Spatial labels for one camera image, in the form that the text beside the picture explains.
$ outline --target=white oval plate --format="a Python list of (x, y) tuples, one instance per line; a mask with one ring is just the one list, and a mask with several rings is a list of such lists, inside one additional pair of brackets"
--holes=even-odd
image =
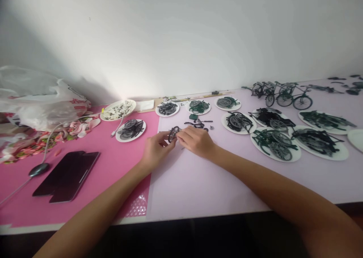
[(218, 109), (233, 112), (233, 111), (238, 110), (238, 109), (242, 106), (241, 101), (239, 101), (237, 98), (234, 98), (234, 97), (231, 97), (231, 96), (228, 96), (228, 97), (233, 98), (234, 100), (236, 100), (236, 102), (239, 102), (240, 104), (239, 104), (239, 105), (235, 105), (235, 106), (233, 106), (233, 107), (232, 107), (232, 108), (230, 108), (230, 109), (229, 109), (229, 108), (222, 108), (222, 107), (218, 106), (218, 105), (217, 105), (217, 101), (218, 101), (218, 99), (220, 99), (220, 98), (224, 98), (224, 97), (226, 97), (226, 96), (220, 96), (220, 97), (216, 98), (216, 100), (214, 101), (214, 104), (215, 104), (215, 106), (216, 106)]
[(174, 102), (172, 102), (172, 103), (173, 103), (173, 104), (175, 104), (175, 105), (177, 105), (177, 109), (176, 109), (176, 111), (175, 111), (174, 113), (172, 113), (172, 114), (170, 114), (170, 115), (161, 114), (161, 113), (159, 112), (159, 108), (158, 108), (158, 107), (162, 106), (163, 104), (159, 104), (159, 105), (158, 105), (158, 107), (156, 107), (156, 109), (155, 109), (156, 114), (157, 114), (157, 115), (159, 115), (160, 117), (170, 117), (170, 116), (173, 116), (173, 115), (177, 114), (177, 112), (178, 112), (178, 111), (179, 111), (179, 109), (180, 109), (180, 106), (179, 106), (179, 104), (178, 104), (178, 103), (174, 103)]
[(363, 129), (353, 129), (348, 132), (349, 142), (363, 153)]
[[(336, 135), (347, 135), (348, 134), (348, 131), (350, 131), (352, 129), (351, 126), (342, 126), (341, 128), (344, 128), (345, 131), (342, 131), (340, 129), (335, 129), (335, 128), (331, 128), (331, 129), (326, 129), (326, 128), (319, 128), (317, 127), (316, 125), (314, 124), (310, 124), (308, 121), (305, 121), (304, 120), (304, 117), (300, 114), (301, 112), (311, 112), (311, 110), (301, 110), (298, 114), (299, 118), (301, 119), (301, 121), (303, 121), (305, 124), (308, 124), (309, 126), (313, 127), (313, 128), (316, 128), (316, 129), (319, 129), (319, 130), (325, 130), (326, 132), (328, 133), (331, 133), (331, 134), (336, 134)], [(326, 112), (321, 112), (319, 110), (316, 111), (317, 113), (325, 113), (327, 115), (331, 115), (329, 113), (326, 113)]]
[[(313, 127), (309, 127), (309, 126), (296, 126), (295, 130), (306, 129), (306, 128), (317, 130), (317, 129), (315, 129)], [(336, 153), (333, 153), (332, 157), (329, 157), (328, 155), (320, 154), (320, 153), (308, 148), (306, 145), (302, 144), (298, 139), (295, 139), (295, 141), (301, 148), (303, 148), (307, 152), (309, 152), (315, 156), (318, 156), (320, 158), (323, 158), (323, 159), (339, 161), (339, 160), (346, 160), (349, 157), (349, 151), (342, 142), (336, 143), (335, 148), (339, 149), (339, 151)]]
[[(264, 130), (266, 129), (265, 127), (259, 127), (258, 128), (259, 130)], [(295, 149), (292, 149), (292, 148), (289, 148), (291, 154), (292, 154), (292, 159), (289, 160), (289, 161), (284, 161), (284, 160), (281, 160), (280, 158), (276, 157), (270, 150), (270, 148), (264, 146), (264, 149), (269, 153), (269, 155), (267, 155), (265, 152), (263, 152), (263, 150), (261, 149), (261, 147), (259, 145), (257, 145), (256, 141), (253, 139), (253, 137), (256, 137), (257, 134), (256, 133), (252, 133), (251, 134), (251, 141), (252, 143), (254, 144), (254, 146), (264, 155), (270, 157), (271, 159), (274, 159), (274, 160), (277, 160), (279, 162), (296, 162), (298, 159), (301, 158), (301, 149), (300, 147), (298, 146), (297, 142), (295, 140), (292, 140), (292, 143), (294, 145), (296, 145), (298, 147), (298, 150), (295, 150)]]
[(196, 114), (196, 115), (203, 115), (203, 114), (206, 114), (207, 112), (209, 112), (210, 110), (211, 110), (211, 108), (212, 108), (212, 106), (211, 106), (211, 104), (209, 104), (209, 108), (207, 108), (206, 110), (205, 110), (205, 112), (203, 112), (203, 113), (193, 113), (191, 110), (189, 110), (189, 104), (190, 104), (190, 102), (191, 101), (188, 101), (188, 103), (186, 103), (185, 104), (185, 109), (190, 113), (190, 114)]
[[(124, 101), (125, 100), (120, 100), (120, 101), (117, 101), (117, 102), (114, 102), (114, 103), (108, 105), (107, 107), (105, 107), (104, 112), (107, 112), (109, 109), (112, 109), (113, 107), (118, 106), (120, 103), (123, 103)], [(132, 108), (131, 108), (131, 111), (127, 115), (125, 115), (125, 117), (129, 116), (135, 110), (135, 108), (136, 108), (136, 102), (135, 101), (133, 101), (131, 99), (127, 99), (127, 101), (129, 101), (131, 103)], [(104, 116), (104, 112), (99, 115), (99, 117), (103, 121), (113, 122), (113, 121), (118, 121), (118, 120), (121, 120), (122, 119), (122, 117), (120, 117), (120, 118), (113, 119), (113, 120), (107, 120), (105, 118), (105, 116)]]
[(146, 130), (146, 123), (145, 123), (145, 121), (144, 121), (144, 124), (143, 124), (143, 128), (144, 128), (144, 130), (142, 131), (142, 132), (140, 132), (137, 136), (135, 136), (135, 137), (132, 137), (132, 138), (130, 138), (130, 139), (127, 139), (127, 140), (122, 140), (121, 138), (120, 138), (120, 133), (118, 133), (120, 130), (122, 130), (123, 128), (125, 127), (125, 124), (123, 124), (122, 126), (120, 126), (120, 128), (117, 130), (117, 132), (116, 132), (116, 140), (118, 140), (120, 143), (128, 143), (128, 142), (130, 142), (130, 141), (133, 141), (133, 140), (135, 140), (135, 139), (137, 139), (138, 137), (140, 137), (144, 132), (145, 132), (145, 130)]
[[(251, 111), (252, 113), (256, 113), (257, 112), (257, 109)], [(290, 119), (289, 117), (287, 117), (285, 114), (281, 113), (281, 114), (278, 114), (281, 116), (282, 119)], [(273, 129), (271, 127), (268, 127), (264, 124), (262, 124), (259, 120), (257, 120), (255, 117), (252, 116), (252, 118), (257, 122), (259, 123), (260, 125), (262, 125), (263, 127), (265, 128), (268, 128), (268, 129)], [(292, 127), (287, 127), (289, 129), (289, 135), (291, 136), (291, 134), (294, 132), (294, 130), (292, 129)]]
[(246, 116), (248, 119), (250, 119), (251, 120), (251, 122), (253, 123), (253, 126), (251, 127), (251, 129), (250, 129), (250, 132), (248, 133), (247, 132), (247, 130), (242, 130), (242, 131), (240, 131), (240, 132), (238, 132), (238, 131), (234, 131), (234, 130), (232, 130), (232, 129), (230, 129), (229, 127), (228, 127), (228, 122), (227, 122), (227, 120), (226, 120), (226, 118), (228, 117), (228, 116), (230, 116), (231, 114), (230, 113), (226, 113), (226, 114), (224, 114), (223, 116), (222, 116), (222, 125), (227, 129), (227, 130), (229, 130), (230, 132), (233, 132), (233, 133), (235, 133), (235, 134), (240, 134), (240, 135), (246, 135), (246, 134), (251, 134), (252, 132), (254, 132), (255, 130), (256, 130), (256, 128), (257, 128), (257, 124), (256, 124), (256, 122), (255, 122), (255, 120), (253, 120), (251, 117), (249, 117), (249, 115), (247, 115), (247, 114), (245, 114), (245, 113), (242, 113), (244, 116)]

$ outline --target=smartphone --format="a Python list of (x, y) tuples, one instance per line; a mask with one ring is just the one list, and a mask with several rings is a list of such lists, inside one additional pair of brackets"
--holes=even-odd
[(78, 161), (84, 151), (74, 151), (67, 153), (51, 173), (43, 180), (39, 187), (34, 191), (33, 196), (50, 196), (54, 194), (63, 177), (72, 168), (73, 164)]
[(75, 198), (95, 164), (99, 152), (85, 153), (73, 164), (54, 192), (49, 203), (68, 202)]

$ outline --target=hand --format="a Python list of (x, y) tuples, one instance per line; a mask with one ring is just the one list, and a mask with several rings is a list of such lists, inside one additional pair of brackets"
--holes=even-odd
[(206, 159), (214, 153), (215, 148), (217, 147), (217, 145), (213, 143), (208, 132), (204, 129), (196, 129), (192, 126), (188, 126), (178, 132), (176, 136), (182, 146)]
[(162, 131), (146, 139), (144, 154), (140, 162), (147, 167), (149, 172), (154, 170), (175, 147), (177, 139), (170, 144), (165, 141), (168, 139), (169, 133), (170, 131)]

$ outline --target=pink table surface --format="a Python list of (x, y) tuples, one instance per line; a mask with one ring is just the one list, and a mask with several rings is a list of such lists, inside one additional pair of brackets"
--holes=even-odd
[[(94, 108), (99, 112), (101, 107)], [(50, 204), (49, 197), (32, 197), (34, 190), (45, 179), (48, 173), (33, 178), (11, 199), (0, 207), (0, 224), (12, 224), (12, 227), (58, 224), (68, 221), (112, 183), (127, 173), (141, 158), (144, 141), (156, 134), (159, 116), (155, 112), (133, 113), (127, 119), (143, 119), (147, 128), (138, 139), (129, 143), (120, 143), (110, 138), (119, 121), (102, 121), (84, 138), (57, 144), (47, 156), (46, 162), (54, 168), (62, 157), (71, 151), (99, 151), (100, 156), (83, 184), (76, 198), (67, 203)], [(54, 152), (61, 149), (58, 156)], [(0, 165), (0, 200), (13, 192), (28, 179), (29, 171), (38, 165), (43, 154), (28, 157), (17, 163)], [(144, 216), (149, 195), (150, 176), (145, 178), (125, 202), (117, 218)]]
[[(345, 91), (339, 84), (330, 84), (329, 80), (312, 81), (309, 84), (336, 87)], [(239, 112), (248, 113), (266, 107), (264, 97), (251, 97), (249, 90), (236, 90), (231, 96), (241, 101)], [(310, 110), (321, 110), (332, 115), (342, 116), (363, 128), (363, 94), (329, 94), (313, 90), (309, 93), (313, 99)], [(215, 98), (205, 101), (212, 106), (211, 111), (201, 115), (200, 119), (213, 120), (205, 123), (210, 136), (219, 146), (241, 157), (270, 168), (294, 181), (305, 185), (333, 203), (363, 201), (363, 153), (356, 150), (347, 140), (346, 135), (336, 135), (344, 140), (349, 150), (349, 158), (342, 162), (322, 159), (302, 149), (301, 158), (294, 163), (275, 161), (262, 154), (251, 142), (250, 135), (237, 135), (222, 126), (221, 117), (225, 111), (214, 105)], [(287, 115), (294, 123), (306, 125), (298, 118), (298, 110), (293, 106), (273, 106)], [(186, 127), (189, 113), (181, 107), (172, 117), (160, 118), (159, 131), (169, 130), (174, 126)], [(221, 214), (246, 213), (269, 210), (247, 186), (220, 167), (199, 158), (187, 149), (178, 146), (161, 168), (152, 173), (147, 220), (167, 220), (192, 218)]]

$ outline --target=finger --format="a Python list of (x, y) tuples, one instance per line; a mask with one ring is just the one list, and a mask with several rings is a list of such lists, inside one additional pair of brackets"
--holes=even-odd
[(165, 150), (166, 153), (169, 153), (170, 151), (172, 151), (174, 149), (176, 142), (177, 142), (177, 139), (172, 140), (171, 143), (168, 144), (163, 150)]
[(178, 132), (176, 134), (176, 136), (182, 138), (183, 141), (186, 142), (186, 143), (193, 142), (193, 138), (188, 133), (185, 132), (185, 129), (183, 129), (182, 131)]
[(153, 138), (156, 140), (167, 140), (169, 136), (170, 131), (160, 131), (158, 134), (155, 134)]
[(193, 134), (196, 134), (196, 135), (200, 135), (203, 133), (203, 129), (198, 129), (198, 128), (195, 128), (195, 127), (192, 127), (190, 128), (191, 132), (193, 132)]
[(188, 144), (182, 139), (182, 138), (180, 138), (180, 137), (178, 137), (177, 136), (177, 139), (178, 139), (178, 141), (179, 141), (179, 143), (183, 146), (183, 147), (185, 147), (186, 149), (188, 149), (188, 150), (190, 150), (189, 149), (189, 146), (188, 146)]
[(165, 142), (165, 140), (161, 140), (159, 141), (159, 144), (162, 146), (162, 147), (167, 147), (168, 146), (168, 143)]
[(198, 135), (198, 131), (193, 126), (188, 126), (187, 128), (183, 129), (190, 137), (194, 138), (195, 135)]

